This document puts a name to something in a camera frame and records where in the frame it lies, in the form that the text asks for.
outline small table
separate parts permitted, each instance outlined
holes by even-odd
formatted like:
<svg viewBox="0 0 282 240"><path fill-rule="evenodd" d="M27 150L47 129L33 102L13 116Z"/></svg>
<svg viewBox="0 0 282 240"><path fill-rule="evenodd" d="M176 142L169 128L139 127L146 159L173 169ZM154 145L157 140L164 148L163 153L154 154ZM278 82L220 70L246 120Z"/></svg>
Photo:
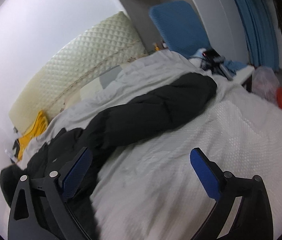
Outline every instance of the small table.
<svg viewBox="0 0 282 240"><path fill-rule="evenodd" d="M238 70L236 75L233 77L233 81L242 86L246 86L246 90L251 92L252 89L252 74L254 67L247 65L245 68Z"/></svg>

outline metal screw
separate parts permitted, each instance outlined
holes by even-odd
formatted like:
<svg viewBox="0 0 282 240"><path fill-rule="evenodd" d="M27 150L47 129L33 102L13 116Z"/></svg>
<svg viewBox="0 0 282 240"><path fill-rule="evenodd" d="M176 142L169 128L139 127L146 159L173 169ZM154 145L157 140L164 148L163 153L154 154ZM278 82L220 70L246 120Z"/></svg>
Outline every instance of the metal screw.
<svg viewBox="0 0 282 240"><path fill-rule="evenodd" d="M231 178L232 177L232 173L231 172L229 172L229 171L225 171L224 173L223 173L223 176L225 176L226 178Z"/></svg>
<svg viewBox="0 0 282 240"><path fill-rule="evenodd" d="M50 172L50 177L51 177L51 178L54 178L54 177L56 177L56 176L58 176L58 172L57 172L57 171L51 171L51 172Z"/></svg>
<svg viewBox="0 0 282 240"><path fill-rule="evenodd" d="M28 178L27 175L23 175L23 176L21 176L20 181L25 181L27 178Z"/></svg>
<svg viewBox="0 0 282 240"><path fill-rule="evenodd" d="M255 175L255 176L254 176L254 179L255 179L256 181L262 181L262 178L261 178L259 175Z"/></svg>

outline white comforter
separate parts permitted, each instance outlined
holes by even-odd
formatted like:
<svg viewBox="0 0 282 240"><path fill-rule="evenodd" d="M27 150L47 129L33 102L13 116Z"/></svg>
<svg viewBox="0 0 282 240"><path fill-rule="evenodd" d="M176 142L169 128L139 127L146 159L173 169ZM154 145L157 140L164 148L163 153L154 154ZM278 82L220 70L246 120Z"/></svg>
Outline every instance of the white comforter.
<svg viewBox="0 0 282 240"><path fill-rule="evenodd" d="M103 109L124 104L188 72L202 73L170 51L133 62L104 91L59 114L45 133L30 142L21 166L61 128L85 128ZM274 239L282 233L282 110L221 76L203 74L218 85L216 98L203 114L178 130L117 149L100 171L91 199L101 239L190 239L214 205L190 164L195 147L237 177L262 176Z"/></svg>

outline pillow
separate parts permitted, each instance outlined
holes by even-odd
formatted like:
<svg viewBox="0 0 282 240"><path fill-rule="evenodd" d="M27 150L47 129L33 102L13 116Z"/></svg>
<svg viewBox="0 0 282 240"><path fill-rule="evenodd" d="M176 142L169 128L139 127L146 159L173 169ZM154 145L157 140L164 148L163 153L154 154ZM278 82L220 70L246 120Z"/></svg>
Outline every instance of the pillow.
<svg viewBox="0 0 282 240"><path fill-rule="evenodd" d="M51 121L69 95L111 67L144 53L130 19L123 12L109 17L68 43L35 74L9 112L12 123L24 134L41 109Z"/></svg>
<svg viewBox="0 0 282 240"><path fill-rule="evenodd" d="M116 79L121 70L127 66L129 66L129 63L117 65L86 84L83 88L74 92L71 96L65 99L64 109L68 109L84 99L91 98L95 95L95 93L105 89L113 80Z"/></svg>

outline bed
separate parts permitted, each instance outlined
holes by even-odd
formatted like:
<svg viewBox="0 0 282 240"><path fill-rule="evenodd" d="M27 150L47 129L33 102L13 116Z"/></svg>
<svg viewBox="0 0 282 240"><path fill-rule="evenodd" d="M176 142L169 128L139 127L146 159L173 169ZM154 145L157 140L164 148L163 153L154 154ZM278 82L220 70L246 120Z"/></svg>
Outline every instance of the bed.
<svg viewBox="0 0 282 240"><path fill-rule="evenodd" d="M263 178L272 209L274 239L277 239L282 234L282 110L248 93L237 82L204 72L199 68L200 59L190 62L169 50L145 57L144 47L129 20L122 13L115 17L121 19L116 22L123 28L122 32L132 33L132 38L121 42L115 52L96 52L99 56L90 65L86 64L87 57L81 57L83 60L78 65L85 64L88 69L75 76L76 68L70 67L71 61L65 64L62 57L64 51L73 54L82 46L89 47L79 36L44 66L21 93L10 111L18 130L26 130L39 109L46 110L50 124L42 135L30 141L19 166L25 168L39 148L62 128L85 128L98 112L108 107L127 103L185 73L201 73L212 77L218 87L216 97L200 116L177 130L117 148L101 169L99 183L91 196L101 239L190 239L214 205L189 161L190 151L195 147L200 147L211 161L235 176L252 178L258 174ZM60 68L62 73L68 73L53 76L51 62L54 67L68 66ZM97 89L91 86L91 81L97 82L96 78L118 65L122 65L121 70L112 82ZM42 76L47 77L44 81L53 78L52 85L42 82ZM41 94L31 97L33 88L40 84L40 89L35 91ZM88 92L85 88L88 96L81 97L85 86L91 86ZM42 97L47 94L52 94L48 100ZM232 210L221 234L229 230L236 209Z"/></svg>

